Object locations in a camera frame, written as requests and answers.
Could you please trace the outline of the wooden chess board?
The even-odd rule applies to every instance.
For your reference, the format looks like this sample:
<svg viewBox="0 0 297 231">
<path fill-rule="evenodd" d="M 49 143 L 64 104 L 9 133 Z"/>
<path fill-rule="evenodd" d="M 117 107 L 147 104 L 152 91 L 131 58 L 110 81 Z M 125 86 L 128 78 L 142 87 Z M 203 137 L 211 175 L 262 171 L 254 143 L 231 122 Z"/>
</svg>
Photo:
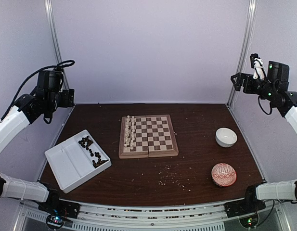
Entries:
<svg viewBox="0 0 297 231">
<path fill-rule="evenodd" d="M 136 119 L 135 151 L 123 151 L 123 126 L 121 131 L 118 156 L 120 159 L 173 157 L 179 154 L 176 135 L 170 115 L 138 115 Z"/>
</svg>

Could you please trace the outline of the white plastic divided tray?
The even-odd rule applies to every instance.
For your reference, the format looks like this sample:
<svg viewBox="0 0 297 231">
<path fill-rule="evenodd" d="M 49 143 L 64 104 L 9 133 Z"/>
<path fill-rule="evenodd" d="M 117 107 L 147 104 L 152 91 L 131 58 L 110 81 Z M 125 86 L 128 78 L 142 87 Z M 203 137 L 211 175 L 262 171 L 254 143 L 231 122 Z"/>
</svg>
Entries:
<svg viewBox="0 0 297 231">
<path fill-rule="evenodd" d="M 90 149 L 100 152 L 101 156 L 108 160 L 106 163 L 97 168 L 93 167 L 89 151 L 78 144 L 85 136 L 93 140 Z M 64 193 L 71 192 L 112 165 L 110 157 L 86 129 L 50 148 L 45 152 L 45 156 L 59 188 Z"/>
</svg>

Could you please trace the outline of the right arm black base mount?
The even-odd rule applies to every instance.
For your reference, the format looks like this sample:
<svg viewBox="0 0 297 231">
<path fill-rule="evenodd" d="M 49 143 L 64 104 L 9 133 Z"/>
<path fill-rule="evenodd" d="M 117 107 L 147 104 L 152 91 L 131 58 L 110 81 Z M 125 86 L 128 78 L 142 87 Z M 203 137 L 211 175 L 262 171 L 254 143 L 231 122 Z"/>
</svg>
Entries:
<svg viewBox="0 0 297 231">
<path fill-rule="evenodd" d="M 249 202 L 245 199 L 227 202 L 224 204 L 224 208 L 228 218 L 242 216 L 249 213 L 256 213 L 259 210 L 266 208 L 264 201 L 256 200 L 255 202 Z"/>
</svg>

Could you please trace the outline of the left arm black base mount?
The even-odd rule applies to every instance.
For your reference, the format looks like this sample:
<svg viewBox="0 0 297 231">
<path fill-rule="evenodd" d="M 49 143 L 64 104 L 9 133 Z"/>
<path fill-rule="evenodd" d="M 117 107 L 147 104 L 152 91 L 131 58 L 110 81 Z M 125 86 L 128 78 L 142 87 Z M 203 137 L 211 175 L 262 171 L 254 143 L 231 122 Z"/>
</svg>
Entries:
<svg viewBox="0 0 297 231">
<path fill-rule="evenodd" d="M 39 210 L 63 218 L 77 218 L 80 211 L 80 204 L 64 200 L 58 200 L 54 204 L 50 202 L 37 202 L 37 204 Z"/>
</svg>

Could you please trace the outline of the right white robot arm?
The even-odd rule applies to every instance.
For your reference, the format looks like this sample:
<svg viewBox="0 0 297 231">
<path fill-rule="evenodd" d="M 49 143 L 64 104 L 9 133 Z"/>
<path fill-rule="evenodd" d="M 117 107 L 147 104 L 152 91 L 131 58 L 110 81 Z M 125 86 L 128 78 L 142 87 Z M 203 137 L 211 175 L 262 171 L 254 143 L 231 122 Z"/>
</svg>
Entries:
<svg viewBox="0 0 297 231">
<path fill-rule="evenodd" d="M 257 95 L 259 101 L 269 101 L 270 109 L 276 108 L 297 135 L 297 92 L 288 90 L 289 66 L 269 61 L 268 69 L 265 70 L 262 59 L 255 53 L 250 56 L 250 62 L 254 69 L 252 75 L 238 73 L 231 76 L 235 91 Z M 241 208 L 249 213 L 260 201 L 266 200 L 297 203 L 297 180 L 249 186 L 241 201 Z"/>
</svg>

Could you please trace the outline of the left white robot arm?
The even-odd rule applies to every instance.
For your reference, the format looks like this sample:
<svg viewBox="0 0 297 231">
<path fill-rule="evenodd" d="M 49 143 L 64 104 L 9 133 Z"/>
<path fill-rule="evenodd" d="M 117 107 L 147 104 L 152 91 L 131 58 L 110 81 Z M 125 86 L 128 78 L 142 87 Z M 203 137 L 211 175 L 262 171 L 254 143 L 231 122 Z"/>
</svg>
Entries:
<svg viewBox="0 0 297 231">
<path fill-rule="evenodd" d="M 29 75 L 23 87 L 37 75 L 37 85 L 29 94 L 15 94 L 6 112 L 0 118 L 0 154 L 9 143 L 40 116 L 46 124 L 52 122 L 58 108 L 74 107 L 74 89 L 63 89 L 64 69 L 75 64 L 74 60 L 42 67 Z M 49 185 L 9 177 L 0 172 L 0 198 L 15 198 L 44 203 L 54 214 L 60 213 L 64 204 L 59 193 Z"/>
</svg>

